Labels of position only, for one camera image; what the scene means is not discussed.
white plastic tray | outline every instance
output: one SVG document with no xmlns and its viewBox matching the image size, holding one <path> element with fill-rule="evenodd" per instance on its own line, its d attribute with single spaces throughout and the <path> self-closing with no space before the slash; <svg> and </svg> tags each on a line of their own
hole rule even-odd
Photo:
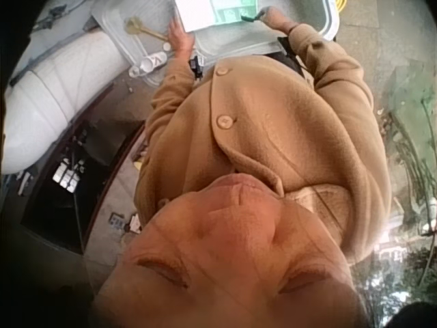
<svg viewBox="0 0 437 328">
<path fill-rule="evenodd" d="M 258 0 L 259 8 L 274 5 L 295 21 L 314 26 L 327 40 L 338 32 L 339 15 L 335 0 Z M 149 35 L 129 35 L 126 20 L 138 16 L 149 29 L 167 34 L 174 13 L 173 0 L 97 0 L 92 14 L 110 35 L 132 65 L 148 54 L 162 51 L 163 41 Z M 205 66 L 224 57 L 266 54 L 280 51 L 280 34 L 261 22 L 213 26 L 196 31 L 196 51 Z M 163 80 L 165 67 L 145 77 L 146 83 L 157 86 Z"/>
</svg>

white pipe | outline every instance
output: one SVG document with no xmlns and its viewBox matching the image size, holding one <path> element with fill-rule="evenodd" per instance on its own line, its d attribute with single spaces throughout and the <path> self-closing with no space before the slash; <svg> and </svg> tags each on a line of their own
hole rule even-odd
<svg viewBox="0 0 437 328">
<path fill-rule="evenodd" d="M 128 68 L 110 37 L 87 33 L 27 72 L 6 96 L 2 174 L 34 164 L 68 123 Z"/>
</svg>

coat cuff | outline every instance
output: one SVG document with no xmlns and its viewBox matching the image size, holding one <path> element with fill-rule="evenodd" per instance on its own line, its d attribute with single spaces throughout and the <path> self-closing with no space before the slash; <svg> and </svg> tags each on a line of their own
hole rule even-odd
<svg viewBox="0 0 437 328">
<path fill-rule="evenodd" d="M 323 40 L 323 37 L 312 26 L 300 24 L 292 30 L 288 40 L 294 53 L 300 55 L 301 49 L 306 49 L 312 42 Z"/>
<path fill-rule="evenodd" d="M 193 71 L 187 61 L 183 59 L 173 58 L 167 64 L 167 76 L 183 76 L 195 80 Z"/>
</svg>

tan coat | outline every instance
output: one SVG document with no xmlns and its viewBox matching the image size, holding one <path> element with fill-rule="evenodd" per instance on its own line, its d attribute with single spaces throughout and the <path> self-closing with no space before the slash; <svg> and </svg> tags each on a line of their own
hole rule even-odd
<svg viewBox="0 0 437 328">
<path fill-rule="evenodd" d="M 135 196 L 142 224 L 163 200 L 241 172 L 315 213 L 350 262 L 372 250 L 391 190 L 363 69 L 308 25 L 289 39 L 314 90 L 263 56 L 221 60 L 197 87 L 186 62 L 170 61 L 146 124 Z"/>
</svg>

hand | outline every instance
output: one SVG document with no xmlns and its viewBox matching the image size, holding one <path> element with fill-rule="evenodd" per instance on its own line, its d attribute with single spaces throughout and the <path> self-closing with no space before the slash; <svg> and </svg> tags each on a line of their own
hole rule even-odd
<svg viewBox="0 0 437 328">
<path fill-rule="evenodd" d="M 281 31 L 287 35 L 293 28 L 299 25 L 299 23 L 286 17 L 281 10 L 273 6 L 262 8 L 257 18 L 269 26 L 269 28 Z"/>
<path fill-rule="evenodd" d="M 179 19 L 173 18 L 169 26 L 169 42 L 175 52 L 175 58 L 190 60 L 194 41 L 194 36 L 185 32 Z"/>
</svg>

